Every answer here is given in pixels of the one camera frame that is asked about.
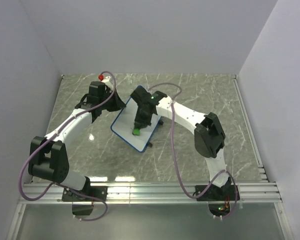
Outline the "green whiteboard eraser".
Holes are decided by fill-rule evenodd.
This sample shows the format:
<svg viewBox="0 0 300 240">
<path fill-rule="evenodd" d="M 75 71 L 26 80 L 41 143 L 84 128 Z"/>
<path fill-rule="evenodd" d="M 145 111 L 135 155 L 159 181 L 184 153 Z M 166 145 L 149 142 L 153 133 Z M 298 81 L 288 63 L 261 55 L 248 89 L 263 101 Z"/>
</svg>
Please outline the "green whiteboard eraser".
<svg viewBox="0 0 300 240">
<path fill-rule="evenodd" d="M 134 128 L 132 129 L 132 134 L 133 134 L 134 136 L 139 136 L 139 135 L 141 134 L 141 128 L 140 128 L 140 127 L 134 127 Z"/>
</svg>

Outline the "blue framed whiteboard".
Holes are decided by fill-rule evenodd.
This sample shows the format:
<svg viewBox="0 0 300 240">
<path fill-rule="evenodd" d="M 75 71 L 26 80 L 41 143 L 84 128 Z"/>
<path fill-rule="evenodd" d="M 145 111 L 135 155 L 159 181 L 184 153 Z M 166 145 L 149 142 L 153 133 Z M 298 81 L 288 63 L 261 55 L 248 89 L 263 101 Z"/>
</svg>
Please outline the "blue framed whiteboard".
<svg viewBox="0 0 300 240">
<path fill-rule="evenodd" d="M 155 91 L 151 95 L 158 99 L 158 103 L 161 99 L 167 97 L 167 95 L 161 91 Z M 131 147 L 136 149 L 138 152 L 143 153 L 147 147 L 151 148 L 153 146 L 150 142 L 150 139 L 153 136 L 157 126 L 162 125 L 163 121 L 161 120 L 160 115 L 153 114 L 151 125 L 147 126 L 146 128 L 142 128 L 139 136 L 133 135 L 132 130 L 134 128 L 137 107 L 138 106 L 136 102 L 129 97 L 126 102 L 126 107 L 119 112 L 110 128 L 117 136 L 127 142 Z"/>
</svg>

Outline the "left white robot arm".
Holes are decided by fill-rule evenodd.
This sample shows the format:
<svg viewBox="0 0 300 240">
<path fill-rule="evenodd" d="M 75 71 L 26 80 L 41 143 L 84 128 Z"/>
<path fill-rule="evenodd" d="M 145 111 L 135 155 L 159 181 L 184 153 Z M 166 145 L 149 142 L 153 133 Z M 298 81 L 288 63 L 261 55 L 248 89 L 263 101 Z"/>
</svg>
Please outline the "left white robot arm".
<svg viewBox="0 0 300 240">
<path fill-rule="evenodd" d="M 90 83 L 70 116 L 44 137 L 36 136 L 30 144 L 28 173 L 73 190 L 79 201 L 95 196 L 88 177 L 70 169 L 67 147 L 89 127 L 103 111 L 116 112 L 126 107 L 116 91 L 116 81 L 107 76 Z"/>
</svg>

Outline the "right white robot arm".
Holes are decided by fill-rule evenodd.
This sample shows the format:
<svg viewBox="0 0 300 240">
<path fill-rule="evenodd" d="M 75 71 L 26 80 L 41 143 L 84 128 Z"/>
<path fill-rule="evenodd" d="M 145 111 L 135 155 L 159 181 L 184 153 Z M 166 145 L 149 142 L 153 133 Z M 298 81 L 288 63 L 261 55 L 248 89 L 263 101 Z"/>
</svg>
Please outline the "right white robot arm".
<svg viewBox="0 0 300 240">
<path fill-rule="evenodd" d="M 228 195 L 228 186 L 231 184 L 230 175 L 224 158 L 225 132 L 218 116 L 192 110 L 175 101 L 161 91 L 148 92 L 144 87 L 136 88 L 130 95 L 137 104 L 132 134 L 139 136 L 141 129 L 151 125 L 153 115 L 171 120 L 170 141 L 173 150 L 173 160 L 176 162 L 174 152 L 175 123 L 189 130 L 194 136 L 195 150 L 204 157 L 208 166 L 210 189 L 212 197 L 222 200 Z"/>
</svg>

